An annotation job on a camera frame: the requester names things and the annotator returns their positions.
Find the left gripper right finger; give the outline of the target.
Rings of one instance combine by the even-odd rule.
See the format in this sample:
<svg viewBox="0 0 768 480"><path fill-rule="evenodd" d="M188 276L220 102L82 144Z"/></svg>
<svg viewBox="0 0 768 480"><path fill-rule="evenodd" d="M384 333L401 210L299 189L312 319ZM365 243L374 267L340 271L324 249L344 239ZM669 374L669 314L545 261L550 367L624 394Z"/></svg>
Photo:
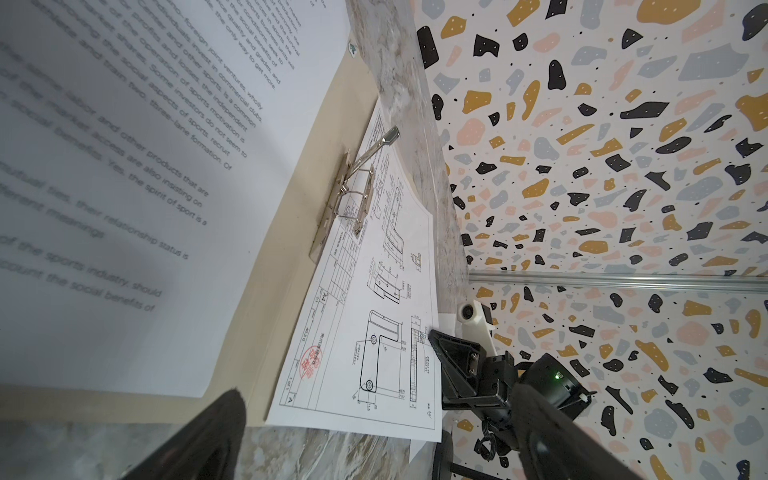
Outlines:
<svg viewBox="0 0 768 480"><path fill-rule="evenodd" d="M637 479L639 476L527 385L512 389L511 421L528 479Z"/></svg>

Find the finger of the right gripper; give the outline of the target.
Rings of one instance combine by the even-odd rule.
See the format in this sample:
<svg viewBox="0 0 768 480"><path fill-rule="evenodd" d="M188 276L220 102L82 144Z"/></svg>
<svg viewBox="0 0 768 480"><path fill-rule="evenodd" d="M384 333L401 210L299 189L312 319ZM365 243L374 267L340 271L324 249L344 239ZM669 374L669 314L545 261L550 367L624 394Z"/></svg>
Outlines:
<svg viewBox="0 0 768 480"><path fill-rule="evenodd" d="M493 372L495 355L477 342L432 329L428 334L441 368L443 402L496 402L498 380Z"/></svg>

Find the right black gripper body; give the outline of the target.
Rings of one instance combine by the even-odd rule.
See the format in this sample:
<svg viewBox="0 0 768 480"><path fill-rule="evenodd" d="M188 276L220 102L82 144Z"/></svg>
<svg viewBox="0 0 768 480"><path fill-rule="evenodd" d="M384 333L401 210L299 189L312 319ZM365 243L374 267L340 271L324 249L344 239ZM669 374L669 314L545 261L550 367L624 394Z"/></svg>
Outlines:
<svg viewBox="0 0 768 480"><path fill-rule="evenodd" d="M474 451L484 460L504 457L519 450L511 413L511 394L517 385L527 385L554 408L571 420L576 419L592 403L594 393L578 380L553 356L546 354L535 362L516 364L511 354L495 356L493 372L498 380L496 402L443 402L445 410L469 411L480 420L482 437L475 442Z"/></svg>

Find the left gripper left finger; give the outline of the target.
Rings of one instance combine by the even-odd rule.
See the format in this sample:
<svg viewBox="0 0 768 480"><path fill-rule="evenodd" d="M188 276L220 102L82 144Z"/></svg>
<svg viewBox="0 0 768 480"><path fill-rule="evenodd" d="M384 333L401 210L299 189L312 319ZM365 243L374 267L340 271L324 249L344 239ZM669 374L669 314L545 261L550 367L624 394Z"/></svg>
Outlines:
<svg viewBox="0 0 768 480"><path fill-rule="evenodd" d="M245 426L243 397L228 390L124 477L232 479Z"/></svg>

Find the beige manila folder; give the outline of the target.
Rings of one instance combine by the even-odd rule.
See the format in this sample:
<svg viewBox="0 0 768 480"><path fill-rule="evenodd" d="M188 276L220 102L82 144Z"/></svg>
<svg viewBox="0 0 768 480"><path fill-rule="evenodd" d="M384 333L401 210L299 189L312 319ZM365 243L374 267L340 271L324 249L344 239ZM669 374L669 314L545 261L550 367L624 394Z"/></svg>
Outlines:
<svg viewBox="0 0 768 480"><path fill-rule="evenodd" d="M201 398L3 386L4 421L185 424L236 389L251 426L263 424L315 271L309 256L343 155L361 144L379 92L360 55L347 53L325 95L233 316Z"/></svg>

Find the technical drawing paper sheet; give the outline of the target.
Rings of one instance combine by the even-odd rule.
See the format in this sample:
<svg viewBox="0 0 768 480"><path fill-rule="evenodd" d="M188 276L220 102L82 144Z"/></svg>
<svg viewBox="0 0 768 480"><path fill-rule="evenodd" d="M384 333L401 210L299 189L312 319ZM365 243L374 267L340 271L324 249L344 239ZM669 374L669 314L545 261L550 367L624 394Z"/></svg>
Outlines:
<svg viewBox="0 0 768 480"><path fill-rule="evenodd" d="M376 106L372 157L344 194L298 317L266 421L434 441L440 368L434 220L414 193Z"/></svg>

